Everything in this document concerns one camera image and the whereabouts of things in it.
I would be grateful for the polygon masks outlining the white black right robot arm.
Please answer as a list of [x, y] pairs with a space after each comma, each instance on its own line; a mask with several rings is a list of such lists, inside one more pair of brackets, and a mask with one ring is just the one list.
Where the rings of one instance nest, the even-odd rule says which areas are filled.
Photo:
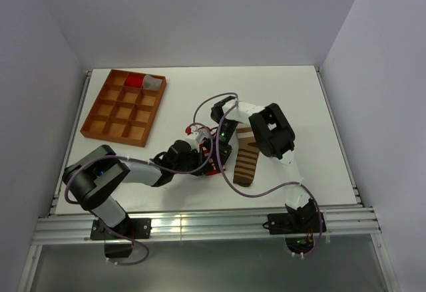
[[236, 96], [229, 96], [217, 102], [211, 109], [211, 119], [218, 124], [215, 133], [216, 163], [222, 177], [229, 187], [245, 198], [261, 198], [276, 190], [283, 189], [289, 227], [304, 231], [311, 224], [311, 216], [320, 215], [318, 203], [312, 193], [302, 184], [302, 179], [288, 181], [260, 194], [245, 194], [230, 182], [222, 164], [225, 163], [224, 150], [233, 133], [239, 138], [238, 155], [234, 168], [234, 179], [248, 180], [251, 172], [249, 165], [257, 157], [259, 150], [268, 158], [275, 158], [280, 165], [299, 170], [294, 161], [294, 141], [296, 135], [281, 108], [272, 103], [268, 106], [255, 106], [240, 102]]

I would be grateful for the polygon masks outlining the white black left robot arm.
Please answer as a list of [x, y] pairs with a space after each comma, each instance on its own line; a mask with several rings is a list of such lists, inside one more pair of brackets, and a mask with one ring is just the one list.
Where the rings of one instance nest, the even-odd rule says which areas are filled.
[[121, 183], [158, 188], [177, 174], [202, 176], [212, 171], [211, 155], [211, 150], [203, 150], [201, 146], [195, 149], [188, 142], [177, 140], [167, 151], [144, 161], [119, 156], [104, 144], [65, 168], [62, 175], [65, 199], [101, 219], [114, 238], [122, 238], [130, 229], [129, 216], [112, 197]]

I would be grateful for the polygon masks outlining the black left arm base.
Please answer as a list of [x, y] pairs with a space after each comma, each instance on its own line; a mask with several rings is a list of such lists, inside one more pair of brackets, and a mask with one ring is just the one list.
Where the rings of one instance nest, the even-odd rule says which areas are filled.
[[[136, 265], [145, 261], [150, 250], [140, 239], [149, 239], [151, 232], [150, 218], [125, 218], [115, 227], [109, 227], [100, 219], [96, 219], [92, 224], [91, 241], [104, 242], [104, 255], [108, 261], [117, 265]], [[144, 256], [135, 261], [128, 258], [136, 248], [145, 250]]]

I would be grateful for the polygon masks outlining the aluminium front rail frame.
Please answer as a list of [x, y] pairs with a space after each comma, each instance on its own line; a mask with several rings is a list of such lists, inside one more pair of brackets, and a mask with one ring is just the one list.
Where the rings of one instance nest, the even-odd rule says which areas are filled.
[[[284, 209], [224, 210], [205, 212], [133, 213], [131, 218], [150, 218], [148, 242], [202, 241], [215, 239], [260, 239], [269, 232], [262, 227], [268, 214]], [[325, 217], [325, 236], [381, 233], [373, 208], [330, 208]], [[94, 243], [90, 239], [94, 216], [53, 215], [37, 221], [33, 245]]]

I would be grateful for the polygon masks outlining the red white striped sock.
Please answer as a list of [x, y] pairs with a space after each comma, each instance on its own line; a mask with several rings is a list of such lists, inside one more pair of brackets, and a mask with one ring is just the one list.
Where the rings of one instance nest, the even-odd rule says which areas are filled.
[[216, 133], [217, 126], [210, 127], [201, 127], [197, 126], [197, 138], [199, 141], [199, 153], [201, 165], [205, 161], [207, 163], [198, 171], [199, 174], [203, 176], [213, 176], [220, 173], [219, 168], [217, 167], [217, 156], [216, 156]]

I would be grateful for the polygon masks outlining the rolled red sock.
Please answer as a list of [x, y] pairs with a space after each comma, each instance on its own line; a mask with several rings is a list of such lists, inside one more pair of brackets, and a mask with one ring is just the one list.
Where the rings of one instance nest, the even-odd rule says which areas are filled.
[[124, 82], [125, 86], [133, 88], [142, 88], [144, 75], [129, 74]]

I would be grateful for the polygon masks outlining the rolled grey sock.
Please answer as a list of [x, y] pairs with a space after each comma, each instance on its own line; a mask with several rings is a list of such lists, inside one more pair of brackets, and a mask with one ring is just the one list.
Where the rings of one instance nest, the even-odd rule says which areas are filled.
[[162, 85], [162, 79], [146, 74], [142, 80], [142, 88], [144, 90], [158, 91]]

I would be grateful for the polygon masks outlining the brown beige striped sock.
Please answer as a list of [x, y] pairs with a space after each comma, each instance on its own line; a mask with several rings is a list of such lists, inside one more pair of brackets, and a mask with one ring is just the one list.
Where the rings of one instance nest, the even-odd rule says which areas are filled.
[[252, 128], [239, 124], [236, 129], [238, 151], [234, 166], [233, 182], [242, 187], [249, 187], [254, 181], [260, 150]]

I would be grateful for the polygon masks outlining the brown wooden compartment tray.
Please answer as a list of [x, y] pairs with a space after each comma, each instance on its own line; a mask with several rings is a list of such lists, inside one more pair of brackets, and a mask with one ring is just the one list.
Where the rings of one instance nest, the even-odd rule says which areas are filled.
[[129, 74], [146, 75], [133, 71], [109, 71], [81, 128], [86, 138], [116, 142], [131, 146], [146, 146], [165, 88], [166, 77], [158, 91], [125, 86]]

